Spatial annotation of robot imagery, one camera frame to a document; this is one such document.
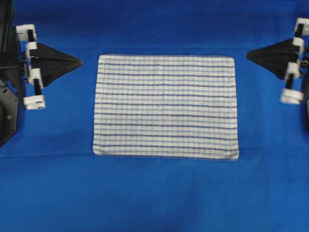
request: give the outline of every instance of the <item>white towel with blue stripes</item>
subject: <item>white towel with blue stripes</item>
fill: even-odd
[[[99,57],[95,154],[235,160],[237,131],[233,58]]]

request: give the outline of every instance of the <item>robotic arm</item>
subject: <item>robotic arm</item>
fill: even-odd
[[[19,104],[26,110],[46,107],[43,89],[82,62],[42,43],[34,25],[12,26],[14,1],[0,0],[0,147],[17,131]],[[20,42],[26,42],[21,51]],[[27,96],[25,83],[34,88]]]
[[[309,57],[303,36],[309,36],[309,19],[298,18],[295,36],[274,45],[251,51],[247,59],[273,72],[286,82],[281,102],[300,104],[309,92]],[[303,78],[300,91],[293,90],[293,81]]]

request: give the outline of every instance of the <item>striped towel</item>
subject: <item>striped towel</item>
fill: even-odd
[[[235,64],[224,56],[99,57],[97,155],[235,160]]]

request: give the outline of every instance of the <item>towel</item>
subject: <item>towel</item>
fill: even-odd
[[[231,57],[101,55],[94,112],[97,155],[239,157]]]

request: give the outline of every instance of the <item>blue cloth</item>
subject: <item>blue cloth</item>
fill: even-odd
[[[47,108],[20,111],[0,148],[0,230],[308,231],[304,107],[245,54],[291,38],[308,1],[16,0],[15,24],[83,60],[44,89]],[[96,157],[97,60],[125,54],[218,54],[236,61],[238,161]]]

